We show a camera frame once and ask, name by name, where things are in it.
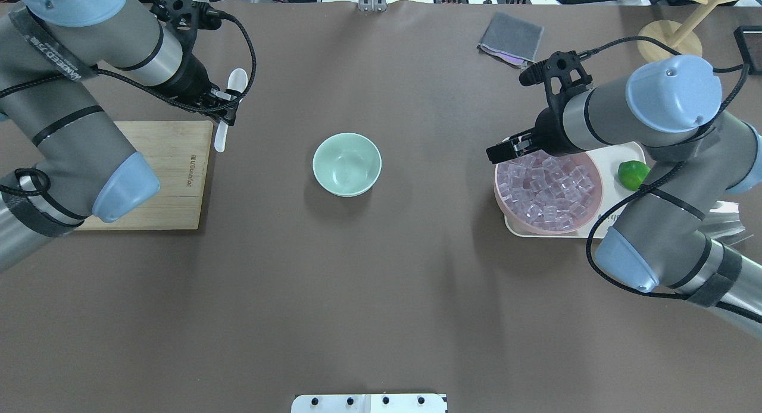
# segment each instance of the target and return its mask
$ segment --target gray cloth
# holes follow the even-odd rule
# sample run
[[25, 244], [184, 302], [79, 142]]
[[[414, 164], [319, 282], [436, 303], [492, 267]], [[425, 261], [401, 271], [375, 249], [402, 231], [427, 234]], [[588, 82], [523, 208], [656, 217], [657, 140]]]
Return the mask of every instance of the gray cloth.
[[477, 47], [511, 65], [524, 68], [534, 62], [543, 26], [496, 12]]

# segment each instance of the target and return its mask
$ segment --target bowl of ice cubes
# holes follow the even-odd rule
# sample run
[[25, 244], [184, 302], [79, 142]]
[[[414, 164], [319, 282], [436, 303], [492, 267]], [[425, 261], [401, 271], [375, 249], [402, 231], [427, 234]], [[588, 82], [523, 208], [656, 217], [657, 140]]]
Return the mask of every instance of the bowl of ice cubes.
[[512, 223], [536, 234], [575, 231], [598, 215], [601, 173], [586, 153], [544, 151], [495, 166], [495, 198]]

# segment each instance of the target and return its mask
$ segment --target brown table surface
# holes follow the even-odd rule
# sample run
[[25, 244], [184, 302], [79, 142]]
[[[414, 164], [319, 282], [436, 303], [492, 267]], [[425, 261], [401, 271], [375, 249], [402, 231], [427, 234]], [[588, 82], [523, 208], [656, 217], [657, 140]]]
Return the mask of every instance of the brown table surface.
[[[545, 107], [476, 50], [495, 11], [544, 25], [544, 58], [693, 7], [216, 6], [260, 64], [201, 228], [75, 233], [0, 275], [0, 411], [285, 413], [296, 394], [400, 391], [446, 393], [453, 412], [759, 411], [759, 340], [610, 286], [583, 240], [509, 233], [484, 153]], [[705, 57], [740, 63], [732, 31], [760, 23], [719, 7], [697, 28]], [[195, 53], [218, 84], [248, 68], [231, 25]], [[642, 63], [626, 44], [585, 65], [602, 84]], [[115, 80], [90, 88], [115, 120], [199, 118]], [[757, 127], [760, 92], [752, 77], [730, 107]], [[352, 199], [311, 171], [342, 131], [384, 159]], [[11, 123], [0, 132], [0, 172], [40, 158]], [[732, 199], [759, 261], [760, 189]]]

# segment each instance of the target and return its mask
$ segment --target wooden cutting board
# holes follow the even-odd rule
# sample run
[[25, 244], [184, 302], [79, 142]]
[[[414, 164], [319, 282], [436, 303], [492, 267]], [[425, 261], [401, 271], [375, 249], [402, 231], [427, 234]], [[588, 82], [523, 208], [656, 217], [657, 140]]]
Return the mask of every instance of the wooden cutting board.
[[151, 199], [111, 224], [90, 216], [78, 230], [195, 230], [207, 178], [212, 122], [116, 122], [161, 182]]

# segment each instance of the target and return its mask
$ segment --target white tray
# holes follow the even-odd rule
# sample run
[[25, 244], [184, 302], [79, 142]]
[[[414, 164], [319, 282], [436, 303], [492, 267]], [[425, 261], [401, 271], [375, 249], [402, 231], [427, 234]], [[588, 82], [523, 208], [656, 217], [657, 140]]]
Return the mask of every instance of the white tray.
[[[525, 231], [522, 227], [511, 226], [511, 221], [504, 217], [505, 226], [511, 231], [512, 234], [516, 234], [520, 237], [572, 237], [572, 239], [586, 239], [590, 234], [590, 230], [593, 228], [596, 220], [602, 213], [613, 207], [625, 197], [632, 194], [632, 191], [622, 187], [617, 180], [617, 170], [620, 163], [623, 161], [638, 160], [645, 163], [645, 155], [640, 145], [635, 142], [627, 142], [621, 145], [612, 145], [611, 147], [598, 148], [591, 152], [587, 152], [590, 158], [593, 160], [599, 171], [601, 171], [601, 181], [604, 183], [604, 196], [601, 198], [601, 209], [598, 210], [596, 215], [590, 223], [585, 224], [575, 231], [564, 234], [536, 234], [529, 231]], [[598, 231], [595, 233], [596, 239], [602, 239], [606, 235], [607, 229], [617, 221], [622, 213], [622, 209], [617, 210], [606, 221], [601, 224]]]

